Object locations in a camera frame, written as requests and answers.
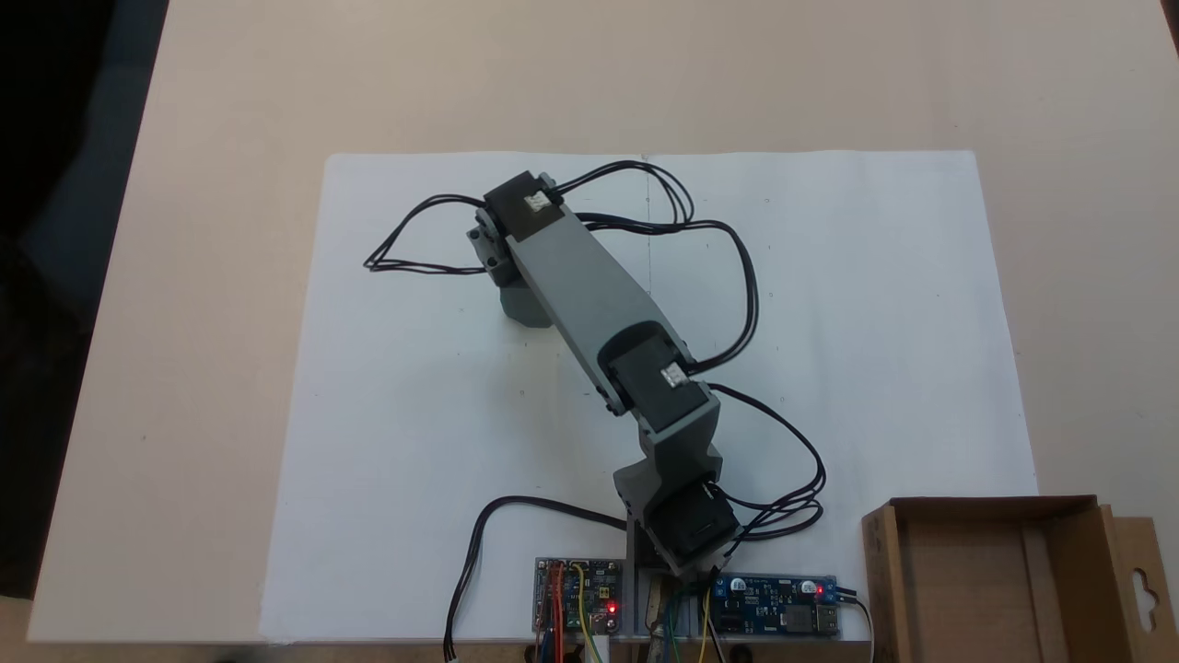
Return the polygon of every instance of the yellow wire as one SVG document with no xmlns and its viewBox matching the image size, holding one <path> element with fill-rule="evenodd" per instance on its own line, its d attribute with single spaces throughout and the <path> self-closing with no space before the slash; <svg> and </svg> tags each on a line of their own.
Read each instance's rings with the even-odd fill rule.
<svg viewBox="0 0 1179 663">
<path fill-rule="evenodd" d="M 709 649 L 709 608 L 712 604 L 712 587 L 704 592 L 704 636 L 700 637 L 700 661 L 704 663 L 704 651 Z"/>
<path fill-rule="evenodd" d="M 590 636 L 590 629 L 586 626 L 586 572 L 580 565 L 574 565 L 573 567 L 578 570 L 578 576 L 581 576 L 581 582 L 578 583 L 578 615 L 581 621 L 581 635 L 585 636 L 586 643 L 590 644 L 594 659 L 598 663 L 601 663 L 601 655 L 598 654 L 598 645 L 593 642 L 593 637 Z"/>
</svg>

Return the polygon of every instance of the black cable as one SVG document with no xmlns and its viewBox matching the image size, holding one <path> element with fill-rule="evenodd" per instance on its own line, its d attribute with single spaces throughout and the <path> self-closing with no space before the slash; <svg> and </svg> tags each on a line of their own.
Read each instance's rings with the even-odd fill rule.
<svg viewBox="0 0 1179 663">
<path fill-rule="evenodd" d="M 579 186 L 588 184 L 594 179 L 623 170 L 643 171 L 654 177 L 659 182 L 660 186 L 663 186 L 664 193 L 667 196 L 667 201 L 671 203 L 672 224 L 678 223 L 680 216 L 683 216 L 684 223 L 691 222 L 692 218 L 696 216 L 696 201 L 692 199 L 692 195 L 687 191 L 687 189 L 684 186 L 684 183 L 680 182 L 679 178 L 677 178 L 674 175 L 672 175 L 661 166 L 657 166 L 647 162 L 637 162 L 634 159 L 611 162 L 608 164 L 598 166 L 585 175 L 574 177 L 568 182 L 558 184 L 556 192 L 561 195 L 568 193 L 569 191 L 573 191 Z M 679 189 L 679 192 L 684 195 L 684 198 L 687 198 L 686 205 L 684 204 L 684 201 L 679 197 L 679 192 L 677 192 L 676 189 Z"/>
<path fill-rule="evenodd" d="M 872 624 L 872 615 L 868 611 L 868 606 L 864 605 L 862 600 L 856 598 L 856 592 L 851 592 L 851 596 L 838 597 L 839 603 L 851 603 L 859 608 L 864 613 L 864 619 L 868 622 L 868 663 L 876 661 L 876 626 Z"/>
<path fill-rule="evenodd" d="M 565 504 L 562 501 L 527 495 L 506 495 L 492 500 L 479 513 L 479 518 L 475 519 L 475 529 L 470 532 L 470 544 L 467 546 L 467 558 L 462 564 L 462 572 L 459 575 L 459 583 L 454 587 L 454 595 L 450 597 L 450 608 L 447 610 L 446 615 L 446 631 L 442 635 L 442 655 L 444 661 L 449 662 L 457 658 L 457 654 L 454 650 L 454 618 L 459 612 L 459 603 L 462 602 L 462 595 L 467 591 L 467 585 L 470 584 L 470 578 L 475 571 L 475 563 L 479 560 L 479 549 L 483 541 L 483 529 L 487 527 L 487 520 L 492 517 L 492 513 L 494 513 L 499 507 L 508 504 L 527 504 L 531 506 L 538 506 L 540 508 L 547 508 L 549 511 L 556 511 L 575 518 L 582 518 L 593 523 L 608 525 L 615 530 L 623 530 L 624 532 L 626 531 L 626 520 L 623 520 L 621 518 L 614 518 L 612 516 L 598 513 L 597 511 L 590 511 L 587 508 Z"/>
<path fill-rule="evenodd" d="M 384 242 L 364 260 L 364 267 L 369 271 L 413 271 L 415 274 L 450 274 L 459 276 L 467 276 L 472 274 L 482 274 L 485 270 L 482 267 L 450 267 L 446 264 L 429 263 L 429 262 L 415 262 L 400 258 L 390 258 L 389 249 L 393 248 L 393 243 L 401 237 L 401 232 L 406 229 L 406 225 L 417 215 L 423 211 L 437 206 L 444 205 L 447 203 L 462 203 L 465 205 L 470 205 L 473 208 L 482 208 L 483 202 L 477 198 L 472 198 L 469 196 L 460 196 L 457 193 L 440 193 L 437 196 L 430 196 L 421 203 L 419 203 L 414 209 L 409 210 L 406 218 L 401 219 L 401 223 L 393 229 L 393 232 L 386 237 Z"/>
<path fill-rule="evenodd" d="M 717 486 L 714 484 L 711 486 L 712 490 L 717 492 L 717 494 L 720 494 L 722 497 L 724 497 L 725 499 L 727 499 L 733 504 L 744 506 L 746 508 L 759 510 L 758 514 L 755 516 L 749 521 L 749 524 L 745 525 L 744 529 L 742 529 L 742 532 L 736 537 L 733 537 L 733 543 L 729 547 L 729 550 L 724 552 L 724 557 L 725 558 L 732 557 L 733 551 L 736 551 L 737 546 L 739 546 L 743 541 L 746 540 L 764 541 L 778 537 L 785 537 L 788 534 L 801 532 L 810 527 L 815 523 L 817 523 L 818 519 L 823 517 L 823 505 L 821 505 L 816 498 L 818 497 L 818 493 L 823 490 L 823 487 L 826 485 L 826 467 L 823 465 L 823 459 L 822 457 L 819 457 L 819 453 L 815 448 L 815 445 L 812 445 L 811 441 L 806 439 L 806 435 L 804 435 L 802 431 L 796 428 L 793 424 L 786 421 L 785 418 L 783 418 L 780 414 L 775 412 L 768 405 L 755 399 L 753 396 L 743 394 L 737 389 L 733 389 L 732 387 L 726 387 L 725 385 L 718 385 L 714 382 L 709 382 L 709 387 L 714 392 L 719 392 L 722 394 L 725 394 L 726 396 L 737 399 L 743 403 L 753 407 L 755 409 L 758 409 L 759 412 L 770 416 L 778 424 L 782 424 L 796 438 L 798 438 L 798 441 L 801 441 L 803 446 L 806 447 L 806 451 L 811 453 L 811 457 L 815 458 L 815 475 L 811 478 L 810 481 L 808 481 L 801 488 L 791 491 L 768 504 L 737 499 L 726 493 L 723 488 L 720 488 L 720 486 Z M 788 525 L 776 530 L 766 529 L 770 525 L 776 525 L 778 523 L 782 523 L 804 511 L 811 511 L 812 513 L 810 517 L 799 523 L 795 523 L 793 525 Z"/>
<path fill-rule="evenodd" d="M 737 231 L 732 227 L 714 219 L 692 221 L 679 224 L 648 223 L 600 212 L 582 212 L 578 217 L 581 218 L 591 232 L 598 230 L 624 230 L 638 235 L 671 235 L 684 230 L 710 228 L 727 234 L 733 241 L 733 245 L 737 247 L 737 255 L 740 257 L 742 271 L 745 276 L 745 324 L 742 328 L 740 335 L 737 336 L 737 340 L 730 347 L 716 356 L 690 362 L 684 369 L 689 375 L 711 370 L 731 361 L 753 340 L 753 333 L 757 332 L 757 323 L 762 311 L 760 297 L 757 290 L 757 274 L 753 271 L 753 258 L 750 257 L 749 249 L 745 248 L 745 243 L 742 242 L 740 236 L 737 235 Z"/>
</svg>

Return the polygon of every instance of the white paper sheet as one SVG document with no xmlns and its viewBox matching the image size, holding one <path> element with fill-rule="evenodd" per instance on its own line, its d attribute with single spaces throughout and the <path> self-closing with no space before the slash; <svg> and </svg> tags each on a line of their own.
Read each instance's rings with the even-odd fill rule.
<svg viewBox="0 0 1179 663">
<path fill-rule="evenodd" d="M 503 494 L 618 517 L 611 473 L 640 458 L 555 330 L 507 320 L 485 276 L 369 274 L 361 261 L 421 199 L 481 196 L 523 170 L 558 180 L 615 157 L 337 155 L 329 159 L 291 399 L 261 631 L 276 642 L 433 639 L 479 511 Z M 730 570 L 834 573 L 864 587 L 859 519 L 898 495 L 1036 492 L 982 193 L 969 152 L 656 157 L 752 254 L 762 321 L 707 378 L 755 395 L 823 454 L 811 530 L 740 549 Z M 668 221 L 627 172 L 575 211 Z M 393 255 L 474 264 L 472 210 L 415 219 Z M 726 236 L 598 237 L 693 353 L 736 337 L 742 273 Z M 722 485 L 768 501 L 814 465 L 722 396 Z M 532 560 L 623 557 L 620 532 L 523 506 L 490 520 L 457 639 L 529 639 Z M 854 613 L 844 637 L 865 639 Z"/>
</svg>

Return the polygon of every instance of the dark floor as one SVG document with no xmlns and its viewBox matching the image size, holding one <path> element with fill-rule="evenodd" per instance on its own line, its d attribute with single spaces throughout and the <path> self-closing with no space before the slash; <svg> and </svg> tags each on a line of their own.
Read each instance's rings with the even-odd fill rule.
<svg viewBox="0 0 1179 663">
<path fill-rule="evenodd" d="M 34 589 L 166 9 L 0 8 L 0 595 Z"/>
</svg>

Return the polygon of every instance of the circuit board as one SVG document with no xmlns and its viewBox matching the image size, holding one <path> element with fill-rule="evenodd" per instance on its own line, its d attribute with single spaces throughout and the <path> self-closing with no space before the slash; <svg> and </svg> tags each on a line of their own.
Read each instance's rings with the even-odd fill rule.
<svg viewBox="0 0 1179 663">
<path fill-rule="evenodd" d="M 541 557 L 534 565 L 532 585 L 533 630 L 553 625 L 553 589 L 559 584 L 565 629 L 581 631 L 578 600 L 581 577 L 574 566 L 585 570 L 585 609 L 591 634 L 613 634 L 621 623 L 621 559 L 553 559 Z"/>
<path fill-rule="evenodd" d="M 834 576 L 722 575 L 710 600 L 709 613 L 722 634 L 839 635 Z"/>
</svg>

